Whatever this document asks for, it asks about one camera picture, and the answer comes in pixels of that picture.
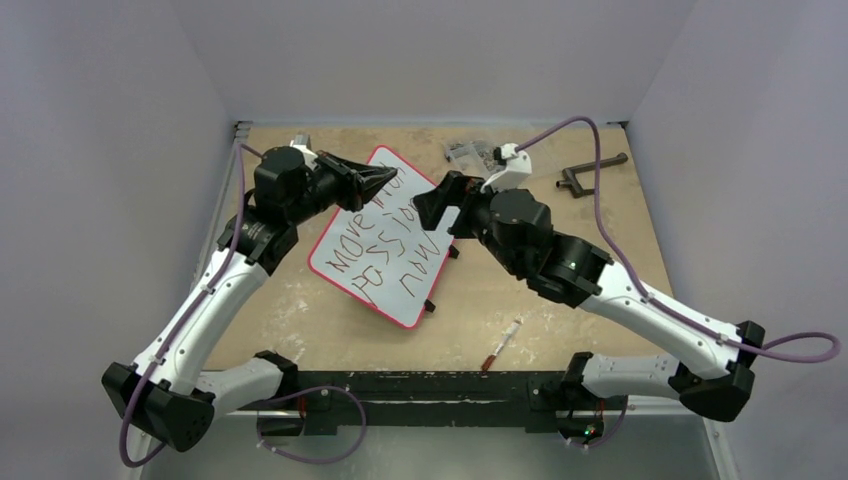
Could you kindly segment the white whiteboard marker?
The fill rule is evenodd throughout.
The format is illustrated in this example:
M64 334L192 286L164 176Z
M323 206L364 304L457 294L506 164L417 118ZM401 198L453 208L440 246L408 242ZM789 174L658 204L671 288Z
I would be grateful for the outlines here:
M504 350L504 348L511 341L511 339L515 336L517 331L521 328L522 325L523 325L523 321L521 319L518 319L518 318L514 319L510 323L509 327L504 331L499 343L495 346L495 348L493 349L493 351L489 355L495 355L496 359L497 359L498 356L501 354L501 352Z

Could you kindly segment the red marker cap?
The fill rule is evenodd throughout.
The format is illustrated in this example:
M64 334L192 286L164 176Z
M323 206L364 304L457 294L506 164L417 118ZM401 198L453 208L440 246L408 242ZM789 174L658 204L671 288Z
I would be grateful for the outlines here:
M481 372L488 372L496 359L495 355L489 355L480 367Z

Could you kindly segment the pink framed whiteboard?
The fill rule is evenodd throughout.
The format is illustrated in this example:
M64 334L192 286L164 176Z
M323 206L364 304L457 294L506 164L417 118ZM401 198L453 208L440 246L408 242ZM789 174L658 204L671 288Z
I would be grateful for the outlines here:
M398 169L361 211L339 209L312 248L313 273L398 326L413 329L427 312L454 238L449 208L434 231L421 228L412 197L436 184L393 149L380 145L367 164Z

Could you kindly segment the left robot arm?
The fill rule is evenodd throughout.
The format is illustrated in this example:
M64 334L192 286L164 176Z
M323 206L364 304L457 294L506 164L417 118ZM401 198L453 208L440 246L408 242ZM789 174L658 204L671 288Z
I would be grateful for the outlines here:
M121 419L119 451L130 467L132 432L159 448L193 448L212 423L267 402L284 409L297 399L297 368L265 350L246 363L205 373L204 366L242 307L298 243L299 227L337 207L357 213L397 176L303 145L277 146L240 175L235 215L220 235L201 278L156 338L130 363L113 363L102 385Z

